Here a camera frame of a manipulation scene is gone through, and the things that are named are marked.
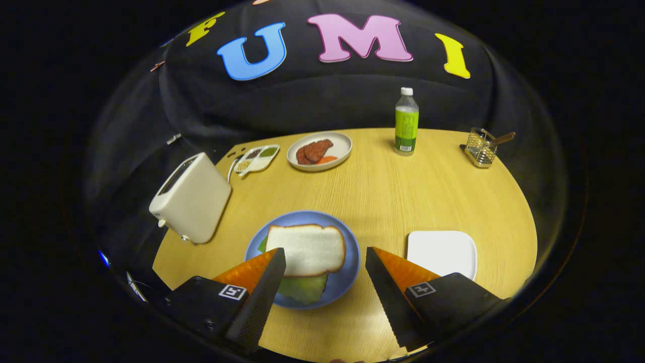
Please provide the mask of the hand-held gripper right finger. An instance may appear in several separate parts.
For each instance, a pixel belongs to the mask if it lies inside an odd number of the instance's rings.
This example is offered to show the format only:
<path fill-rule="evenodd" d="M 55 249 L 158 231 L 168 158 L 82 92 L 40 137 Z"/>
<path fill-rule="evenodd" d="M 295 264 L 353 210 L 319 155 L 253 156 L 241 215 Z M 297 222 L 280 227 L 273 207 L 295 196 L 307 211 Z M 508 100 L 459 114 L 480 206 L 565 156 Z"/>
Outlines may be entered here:
<path fill-rule="evenodd" d="M 380 248 L 367 248 L 365 267 L 398 345 L 409 352 L 458 336 L 503 304 L 461 273 L 440 276 Z"/>

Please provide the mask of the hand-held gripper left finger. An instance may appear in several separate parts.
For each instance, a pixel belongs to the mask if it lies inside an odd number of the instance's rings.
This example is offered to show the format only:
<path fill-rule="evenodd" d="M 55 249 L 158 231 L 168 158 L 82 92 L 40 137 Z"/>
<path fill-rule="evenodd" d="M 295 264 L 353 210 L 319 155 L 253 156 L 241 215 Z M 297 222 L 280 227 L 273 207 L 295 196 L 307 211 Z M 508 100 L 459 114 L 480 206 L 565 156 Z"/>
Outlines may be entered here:
<path fill-rule="evenodd" d="M 285 268 L 284 249 L 275 248 L 215 278 L 189 278 L 158 301 L 158 310 L 210 344 L 253 353 Z"/>

